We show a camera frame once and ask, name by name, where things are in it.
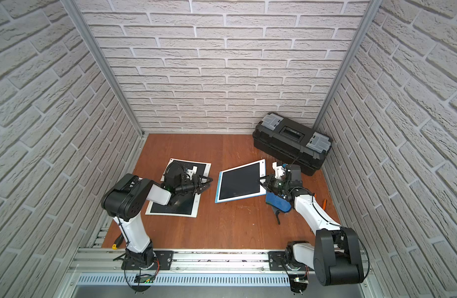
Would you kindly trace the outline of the blue microfiber cleaning mitt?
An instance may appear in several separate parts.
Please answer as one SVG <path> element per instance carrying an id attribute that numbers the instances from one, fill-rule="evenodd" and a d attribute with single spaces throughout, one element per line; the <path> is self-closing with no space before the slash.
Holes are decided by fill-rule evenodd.
<path id="1" fill-rule="evenodd" d="M 265 202 L 271 206 L 278 225 L 280 225 L 279 214 L 281 213 L 288 213 L 291 211 L 292 207 L 291 204 L 286 201 L 285 199 L 273 194 L 272 192 L 267 192 Z"/>

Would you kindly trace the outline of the blue-edged drawing tablet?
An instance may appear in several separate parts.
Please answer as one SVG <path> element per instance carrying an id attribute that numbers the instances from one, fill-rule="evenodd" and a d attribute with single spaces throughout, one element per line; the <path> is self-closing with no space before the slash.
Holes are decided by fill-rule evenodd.
<path id="1" fill-rule="evenodd" d="M 266 177 L 265 159 L 237 166 L 219 173 L 215 203 L 264 196 L 261 185 Z"/>

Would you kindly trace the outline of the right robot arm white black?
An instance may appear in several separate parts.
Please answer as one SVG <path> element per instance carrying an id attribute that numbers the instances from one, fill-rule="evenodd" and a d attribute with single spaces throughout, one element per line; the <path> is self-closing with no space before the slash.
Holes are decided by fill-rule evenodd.
<path id="1" fill-rule="evenodd" d="M 333 220 L 302 184 L 299 165 L 273 163 L 274 173 L 260 178 L 268 194 L 291 205 L 315 234 L 315 244 L 291 242 L 285 250 L 284 266 L 312 268 L 323 286 L 362 283 L 367 275 L 357 233 Z"/>

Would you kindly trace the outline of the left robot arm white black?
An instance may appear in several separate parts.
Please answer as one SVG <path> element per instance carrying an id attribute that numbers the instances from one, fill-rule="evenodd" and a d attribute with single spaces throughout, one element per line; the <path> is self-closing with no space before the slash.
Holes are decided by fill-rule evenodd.
<path id="1" fill-rule="evenodd" d="M 160 183 L 136 175 L 124 175 L 101 200 L 102 208 L 118 224 L 126 251 L 142 254 L 152 241 L 142 223 L 144 204 L 148 214 L 196 217 L 201 194 L 212 182 L 210 163 L 171 159 Z"/>

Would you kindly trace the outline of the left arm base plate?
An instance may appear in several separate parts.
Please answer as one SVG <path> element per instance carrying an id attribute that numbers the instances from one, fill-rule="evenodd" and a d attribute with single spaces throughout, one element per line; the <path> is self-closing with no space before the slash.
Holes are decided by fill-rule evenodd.
<path id="1" fill-rule="evenodd" d="M 145 253 L 134 253 L 127 250 L 121 269 L 167 271 L 171 267 L 173 255 L 174 251 L 171 250 L 149 250 Z"/>

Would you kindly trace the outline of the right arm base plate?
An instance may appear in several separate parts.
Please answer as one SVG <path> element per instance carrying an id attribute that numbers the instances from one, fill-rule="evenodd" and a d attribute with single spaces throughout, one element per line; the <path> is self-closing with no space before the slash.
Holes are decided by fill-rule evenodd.
<path id="1" fill-rule="evenodd" d="M 294 258 L 289 258 L 285 251 L 269 251 L 268 264 L 270 271 L 295 271 L 305 272 L 306 265 L 295 261 Z"/>

